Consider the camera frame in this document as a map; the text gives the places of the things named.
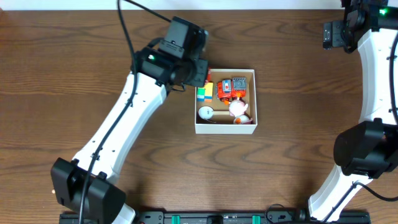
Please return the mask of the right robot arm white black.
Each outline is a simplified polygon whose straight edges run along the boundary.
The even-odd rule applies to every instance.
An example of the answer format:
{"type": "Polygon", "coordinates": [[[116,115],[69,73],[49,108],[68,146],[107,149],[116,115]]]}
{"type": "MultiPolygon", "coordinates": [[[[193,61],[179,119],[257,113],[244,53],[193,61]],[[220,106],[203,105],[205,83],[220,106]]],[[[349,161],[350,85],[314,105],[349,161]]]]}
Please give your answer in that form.
{"type": "Polygon", "coordinates": [[[369,183],[397,168],[397,1],[344,0],[344,18],[323,25],[323,48],[341,47],[361,58],[363,102],[358,124],[334,143],[335,164],[305,214],[309,223],[369,223],[368,215],[344,212],[348,202],[369,183]]]}

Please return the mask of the red toy fire truck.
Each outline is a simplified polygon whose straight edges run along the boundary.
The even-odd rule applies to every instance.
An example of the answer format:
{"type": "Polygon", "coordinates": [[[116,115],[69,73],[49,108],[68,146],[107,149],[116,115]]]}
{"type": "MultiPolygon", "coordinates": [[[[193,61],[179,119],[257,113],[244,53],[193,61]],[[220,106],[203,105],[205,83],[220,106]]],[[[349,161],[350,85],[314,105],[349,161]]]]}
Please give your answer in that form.
{"type": "Polygon", "coordinates": [[[217,83],[216,97],[223,103],[233,100],[241,100],[246,96],[247,82],[244,77],[225,79],[217,83]]]}

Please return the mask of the colourful puzzle cube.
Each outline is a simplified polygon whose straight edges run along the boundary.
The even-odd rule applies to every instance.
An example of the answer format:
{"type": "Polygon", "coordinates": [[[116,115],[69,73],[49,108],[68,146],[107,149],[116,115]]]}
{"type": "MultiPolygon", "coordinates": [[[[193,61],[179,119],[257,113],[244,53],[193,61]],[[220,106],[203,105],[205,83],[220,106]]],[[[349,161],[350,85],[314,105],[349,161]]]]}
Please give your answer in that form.
{"type": "Polygon", "coordinates": [[[208,82],[202,88],[197,88],[197,102],[209,102],[213,100],[213,83],[208,82]]]}

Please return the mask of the pink white pig toy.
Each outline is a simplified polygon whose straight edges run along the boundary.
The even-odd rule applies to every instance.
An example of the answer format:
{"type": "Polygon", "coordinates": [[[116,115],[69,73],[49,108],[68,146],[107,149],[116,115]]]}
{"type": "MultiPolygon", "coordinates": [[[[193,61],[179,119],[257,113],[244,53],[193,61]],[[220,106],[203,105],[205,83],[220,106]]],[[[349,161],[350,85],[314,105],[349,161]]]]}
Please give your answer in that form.
{"type": "Polygon", "coordinates": [[[232,101],[224,101],[229,106],[229,115],[234,117],[233,124],[252,124],[252,118],[246,114],[249,105],[242,99],[236,98],[232,101]]]}

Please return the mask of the red many-sided die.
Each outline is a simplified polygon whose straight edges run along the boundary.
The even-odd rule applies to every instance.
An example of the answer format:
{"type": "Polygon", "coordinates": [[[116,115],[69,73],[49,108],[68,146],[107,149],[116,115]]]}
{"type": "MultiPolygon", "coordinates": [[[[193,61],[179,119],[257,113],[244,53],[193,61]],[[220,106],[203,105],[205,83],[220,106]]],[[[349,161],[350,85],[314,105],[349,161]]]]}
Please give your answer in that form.
{"type": "Polygon", "coordinates": [[[210,81],[211,81],[211,69],[209,68],[209,69],[208,69],[207,76],[206,76],[205,82],[208,83],[208,82],[210,82],[210,81]]]}

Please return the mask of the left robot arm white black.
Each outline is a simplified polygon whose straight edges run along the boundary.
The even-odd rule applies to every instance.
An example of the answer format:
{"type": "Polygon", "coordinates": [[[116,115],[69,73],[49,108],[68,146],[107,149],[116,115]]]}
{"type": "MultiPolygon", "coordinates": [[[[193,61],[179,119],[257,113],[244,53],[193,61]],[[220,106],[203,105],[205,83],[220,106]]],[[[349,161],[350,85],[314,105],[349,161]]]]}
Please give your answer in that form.
{"type": "Polygon", "coordinates": [[[68,208],[60,223],[134,223],[136,211],[116,186],[132,145],[171,91],[202,87],[208,32],[179,17],[167,34],[134,52],[130,74],[117,102],[72,160],[59,158],[50,175],[57,202],[68,208]]]}

